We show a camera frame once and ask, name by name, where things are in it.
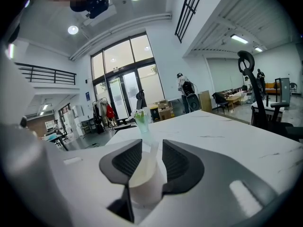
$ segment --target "cardboard box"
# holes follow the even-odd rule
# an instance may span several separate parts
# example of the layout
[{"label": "cardboard box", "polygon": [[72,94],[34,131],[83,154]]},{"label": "cardboard box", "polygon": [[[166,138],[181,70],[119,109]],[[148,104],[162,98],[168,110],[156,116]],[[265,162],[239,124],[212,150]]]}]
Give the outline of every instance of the cardboard box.
[{"label": "cardboard box", "polygon": [[159,109],[159,115],[160,115],[161,121],[175,117],[174,110],[172,107],[164,109],[164,110]]},{"label": "cardboard box", "polygon": [[158,102],[158,108],[160,109],[165,109],[165,108],[170,108],[171,107],[171,103],[168,102],[167,100],[163,100]]}]

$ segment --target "doorway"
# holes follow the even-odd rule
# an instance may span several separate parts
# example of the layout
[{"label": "doorway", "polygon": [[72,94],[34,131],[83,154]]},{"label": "doorway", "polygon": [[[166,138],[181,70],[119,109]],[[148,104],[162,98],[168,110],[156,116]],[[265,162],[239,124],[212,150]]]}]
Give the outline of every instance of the doorway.
[{"label": "doorway", "polygon": [[117,119],[130,117],[137,107],[136,94],[142,89],[137,70],[107,78],[107,85]]}]

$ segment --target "sofa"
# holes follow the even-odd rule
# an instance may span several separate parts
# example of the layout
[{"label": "sofa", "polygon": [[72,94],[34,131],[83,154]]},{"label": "sofa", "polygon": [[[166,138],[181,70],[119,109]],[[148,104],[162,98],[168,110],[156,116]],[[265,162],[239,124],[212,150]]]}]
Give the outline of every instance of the sofa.
[{"label": "sofa", "polygon": [[[280,95],[280,83],[277,83],[277,94]],[[275,83],[265,83],[265,91],[266,93],[276,94],[276,86]]]}]

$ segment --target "person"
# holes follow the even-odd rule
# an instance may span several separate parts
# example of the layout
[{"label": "person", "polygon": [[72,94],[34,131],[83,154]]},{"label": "person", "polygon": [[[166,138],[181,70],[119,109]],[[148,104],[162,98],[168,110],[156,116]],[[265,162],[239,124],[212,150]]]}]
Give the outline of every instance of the person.
[{"label": "person", "polygon": [[187,98],[186,98],[186,94],[183,90],[183,85],[184,85],[185,82],[190,82],[190,81],[188,80],[187,77],[183,76],[182,73],[178,73],[177,74],[178,91],[181,92],[182,102],[183,102],[183,105],[184,105],[184,110],[185,110],[185,113],[188,114],[189,113],[188,101],[187,101]]},{"label": "person", "polygon": [[61,134],[61,132],[60,132],[60,127],[59,127],[59,125],[58,125],[58,120],[55,120],[55,128],[54,128],[54,133],[56,133],[56,134]]},{"label": "person", "polygon": [[249,77],[248,77],[248,76],[246,76],[246,77],[245,77],[245,82],[244,82],[244,85],[246,85],[246,86],[247,86],[247,90],[249,90],[249,89],[250,89],[250,87],[251,87],[251,82],[250,82],[250,79],[249,79]]},{"label": "person", "polygon": [[265,95],[266,94],[266,92],[265,92],[265,80],[264,80],[265,75],[264,75],[264,73],[260,69],[258,69],[257,78],[259,78],[259,80],[261,82],[262,91],[263,91],[263,94]]}]

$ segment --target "balcony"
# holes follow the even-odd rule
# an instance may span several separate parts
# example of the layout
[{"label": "balcony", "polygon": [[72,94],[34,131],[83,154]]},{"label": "balcony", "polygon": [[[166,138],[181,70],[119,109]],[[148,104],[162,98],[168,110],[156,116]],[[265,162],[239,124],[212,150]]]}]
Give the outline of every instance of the balcony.
[{"label": "balcony", "polygon": [[42,94],[76,94],[76,73],[15,63],[24,78],[36,89],[36,95]]}]

